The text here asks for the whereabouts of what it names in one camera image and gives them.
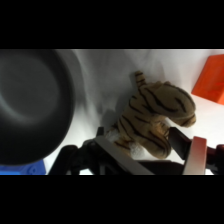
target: tiger plush toy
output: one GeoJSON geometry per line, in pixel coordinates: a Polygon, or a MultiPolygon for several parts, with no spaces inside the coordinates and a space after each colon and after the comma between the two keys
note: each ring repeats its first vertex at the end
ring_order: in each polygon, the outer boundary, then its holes
{"type": "Polygon", "coordinates": [[[181,127],[192,126],[196,122],[195,103],[187,92],[170,82],[147,84],[142,72],[135,76],[138,92],[106,138],[132,158],[144,147],[154,157],[165,159],[171,153],[165,119],[181,127]]]}

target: white background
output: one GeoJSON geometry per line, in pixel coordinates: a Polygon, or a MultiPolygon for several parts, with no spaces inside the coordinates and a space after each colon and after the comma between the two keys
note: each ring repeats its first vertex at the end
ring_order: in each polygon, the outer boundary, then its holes
{"type": "MultiPolygon", "coordinates": [[[[99,126],[108,128],[118,119],[136,90],[135,71],[143,71],[150,82],[170,81],[191,93],[208,56],[224,54],[224,49],[60,49],[57,52],[72,75],[76,108],[64,142],[45,159],[47,171],[64,145],[80,147],[85,140],[95,137],[99,126]]],[[[197,105],[196,125],[190,129],[178,128],[189,138],[206,138],[210,147],[224,143],[224,106],[196,96],[193,99],[197,105]]],[[[183,163],[174,151],[168,160],[183,163]]]]}

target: orange plastic piece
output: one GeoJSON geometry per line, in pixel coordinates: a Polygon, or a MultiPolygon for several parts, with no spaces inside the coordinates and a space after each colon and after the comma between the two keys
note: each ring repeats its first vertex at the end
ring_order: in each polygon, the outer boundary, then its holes
{"type": "Polygon", "coordinates": [[[224,105],[224,55],[208,58],[192,94],[224,105]]]}

